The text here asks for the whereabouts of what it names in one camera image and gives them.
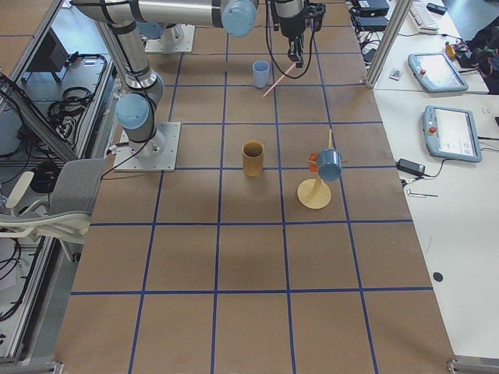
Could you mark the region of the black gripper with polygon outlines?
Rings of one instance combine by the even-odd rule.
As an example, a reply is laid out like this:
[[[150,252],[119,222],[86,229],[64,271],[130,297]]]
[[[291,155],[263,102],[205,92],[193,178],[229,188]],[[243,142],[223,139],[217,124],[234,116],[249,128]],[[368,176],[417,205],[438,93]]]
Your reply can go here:
[[[280,17],[281,33],[288,39],[288,57],[297,68],[303,67],[303,33],[306,23],[303,15]]]

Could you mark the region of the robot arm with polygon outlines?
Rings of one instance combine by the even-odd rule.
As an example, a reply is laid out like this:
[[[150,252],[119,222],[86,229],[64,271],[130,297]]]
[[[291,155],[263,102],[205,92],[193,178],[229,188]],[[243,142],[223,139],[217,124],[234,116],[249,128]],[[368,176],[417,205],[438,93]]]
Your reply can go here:
[[[130,152],[154,157],[165,148],[155,122],[163,82],[151,67],[146,45],[173,49],[186,39],[187,26],[212,26],[245,37],[257,20],[256,1],[74,1],[85,16],[104,27],[106,45],[122,70],[128,89],[115,114],[128,137]]]

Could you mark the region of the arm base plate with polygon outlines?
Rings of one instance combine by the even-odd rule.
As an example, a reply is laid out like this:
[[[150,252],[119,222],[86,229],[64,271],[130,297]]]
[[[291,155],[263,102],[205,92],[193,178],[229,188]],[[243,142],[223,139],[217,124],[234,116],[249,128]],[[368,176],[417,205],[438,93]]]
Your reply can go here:
[[[194,34],[195,26],[193,25],[176,24],[167,27],[159,39],[149,39],[146,42],[145,52],[149,55],[191,53]]]
[[[113,166],[119,172],[174,171],[178,154],[181,122],[159,122],[155,136],[141,148],[138,143],[119,147]]]

